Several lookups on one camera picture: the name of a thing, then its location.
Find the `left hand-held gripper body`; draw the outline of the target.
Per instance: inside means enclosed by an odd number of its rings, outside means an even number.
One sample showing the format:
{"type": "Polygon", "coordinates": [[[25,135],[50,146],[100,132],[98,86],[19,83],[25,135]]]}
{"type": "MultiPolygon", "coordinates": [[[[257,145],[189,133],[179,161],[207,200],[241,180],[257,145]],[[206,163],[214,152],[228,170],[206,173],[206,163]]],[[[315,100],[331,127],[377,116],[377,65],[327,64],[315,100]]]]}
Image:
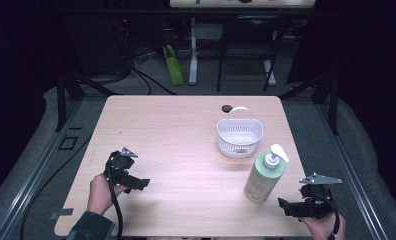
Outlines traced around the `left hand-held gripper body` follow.
{"type": "Polygon", "coordinates": [[[107,181],[112,185],[121,185],[119,179],[121,176],[130,175],[129,169],[135,163],[137,155],[123,147],[121,151],[114,151],[110,154],[104,170],[107,181]]]}

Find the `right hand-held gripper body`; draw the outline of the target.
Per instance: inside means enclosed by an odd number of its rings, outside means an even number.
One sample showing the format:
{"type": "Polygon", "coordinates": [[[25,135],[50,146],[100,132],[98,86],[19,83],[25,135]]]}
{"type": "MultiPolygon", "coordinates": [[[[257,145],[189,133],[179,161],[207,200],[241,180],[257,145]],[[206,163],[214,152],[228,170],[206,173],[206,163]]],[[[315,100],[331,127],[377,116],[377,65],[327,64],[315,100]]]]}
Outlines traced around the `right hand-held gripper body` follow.
{"type": "Polygon", "coordinates": [[[341,184],[341,179],[313,173],[299,182],[302,184],[300,193],[304,199],[304,217],[320,219],[338,212],[329,185],[341,184]]]}

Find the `green pump soap bottle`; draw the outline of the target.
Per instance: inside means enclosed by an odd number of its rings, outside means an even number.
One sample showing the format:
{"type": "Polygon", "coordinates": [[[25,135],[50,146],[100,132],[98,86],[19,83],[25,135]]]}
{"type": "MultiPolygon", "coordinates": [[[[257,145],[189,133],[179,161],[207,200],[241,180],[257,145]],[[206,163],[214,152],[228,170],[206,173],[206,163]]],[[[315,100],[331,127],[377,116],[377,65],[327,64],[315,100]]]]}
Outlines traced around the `green pump soap bottle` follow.
{"type": "Polygon", "coordinates": [[[244,187],[245,196],[254,203],[265,202],[284,174],[288,162],[289,158],[279,144],[273,144],[268,152],[259,154],[244,187]]]}

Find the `white plastic basket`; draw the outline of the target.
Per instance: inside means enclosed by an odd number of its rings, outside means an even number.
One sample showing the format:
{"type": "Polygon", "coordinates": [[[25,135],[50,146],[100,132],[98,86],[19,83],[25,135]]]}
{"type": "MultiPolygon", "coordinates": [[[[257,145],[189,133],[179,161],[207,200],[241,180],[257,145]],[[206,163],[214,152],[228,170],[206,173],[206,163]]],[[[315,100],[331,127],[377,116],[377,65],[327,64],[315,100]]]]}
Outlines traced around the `white plastic basket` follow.
{"type": "Polygon", "coordinates": [[[263,124],[245,106],[233,107],[216,125],[219,151],[231,158],[246,158],[254,154],[263,137],[263,124]]]}

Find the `person's right hand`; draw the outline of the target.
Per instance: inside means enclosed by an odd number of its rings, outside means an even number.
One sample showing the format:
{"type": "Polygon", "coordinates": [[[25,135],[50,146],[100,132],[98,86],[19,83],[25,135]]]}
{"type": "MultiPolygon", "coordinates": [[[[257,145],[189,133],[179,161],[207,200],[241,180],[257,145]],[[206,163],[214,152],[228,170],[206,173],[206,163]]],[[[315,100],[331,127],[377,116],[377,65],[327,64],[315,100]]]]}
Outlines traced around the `person's right hand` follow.
{"type": "MultiPolygon", "coordinates": [[[[328,240],[328,237],[333,231],[336,215],[331,213],[324,218],[315,219],[310,217],[302,217],[300,221],[303,222],[309,229],[314,240],[328,240]]],[[[337,236],[334,240],[345,240],[346,237],[346,221],[342,215],[339,216],[340,226],[337,236]]]]}

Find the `person's left hand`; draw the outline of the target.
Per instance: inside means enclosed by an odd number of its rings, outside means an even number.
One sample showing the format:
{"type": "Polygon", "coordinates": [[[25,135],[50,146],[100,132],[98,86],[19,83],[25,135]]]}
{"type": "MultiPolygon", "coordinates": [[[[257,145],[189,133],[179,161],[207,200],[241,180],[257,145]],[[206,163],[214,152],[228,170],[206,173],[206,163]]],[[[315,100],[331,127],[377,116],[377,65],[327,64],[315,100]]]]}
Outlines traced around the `person's left hand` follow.
{"type": "Polygon", "coordinates": [[[95,176],[90,182],[90,192],[86,210],[103,215],[111,206],[110,185],[103,173],[95,176]]]}

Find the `green bag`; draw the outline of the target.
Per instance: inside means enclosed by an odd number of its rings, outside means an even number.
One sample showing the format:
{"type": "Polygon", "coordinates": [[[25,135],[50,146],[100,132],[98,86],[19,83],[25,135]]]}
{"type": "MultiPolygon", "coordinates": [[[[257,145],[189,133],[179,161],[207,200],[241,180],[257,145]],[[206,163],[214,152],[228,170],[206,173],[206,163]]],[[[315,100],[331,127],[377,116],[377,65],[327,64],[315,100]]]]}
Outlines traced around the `green bag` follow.
{"type": "Polygon", "coordinates": [[[184,83],[183,71],[174,49],[171,45],[166,45],[163,47],[163,51],[172,84],[182,85],[184,83]]]}

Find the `black chair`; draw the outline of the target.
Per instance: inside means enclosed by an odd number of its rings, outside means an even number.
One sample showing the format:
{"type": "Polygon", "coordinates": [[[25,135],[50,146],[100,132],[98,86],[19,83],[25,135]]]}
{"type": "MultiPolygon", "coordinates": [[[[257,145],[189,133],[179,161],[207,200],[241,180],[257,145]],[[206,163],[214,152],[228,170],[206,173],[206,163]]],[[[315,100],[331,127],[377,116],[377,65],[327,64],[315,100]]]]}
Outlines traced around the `black chair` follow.
{"type": "Polygon", "coordinates": [[[291,21],[283,16],[270,15],[241,15],[231,18],[223,24],[218,50],[217,90],[221,89],[222,75],[241,75],[249,73],[243,67],[238,69],[223,69],[224,61],[228,58],[243,60],[258,59],[265,76],[263,90],[270,85],[270,78],[274,71],[279,49],[291,21]]]}

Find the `white desk with legs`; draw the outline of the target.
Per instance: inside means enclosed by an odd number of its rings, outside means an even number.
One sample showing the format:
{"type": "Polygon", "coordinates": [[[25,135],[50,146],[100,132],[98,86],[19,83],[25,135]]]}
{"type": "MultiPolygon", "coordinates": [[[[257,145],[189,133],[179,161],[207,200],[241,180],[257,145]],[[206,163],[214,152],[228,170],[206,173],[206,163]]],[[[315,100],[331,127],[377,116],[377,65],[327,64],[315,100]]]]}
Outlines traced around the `white desk with legs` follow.
{"type": "Polygon", "coordinates": [[[191,20],[192,56],[190,62],[189,84],[197,83],[198,53],[197,53],[197,19],[202,21],[227,20],[246,14],[275,14],[310,11],[316,0],[169,0],[172,10],[179,10],[191,20]]]}

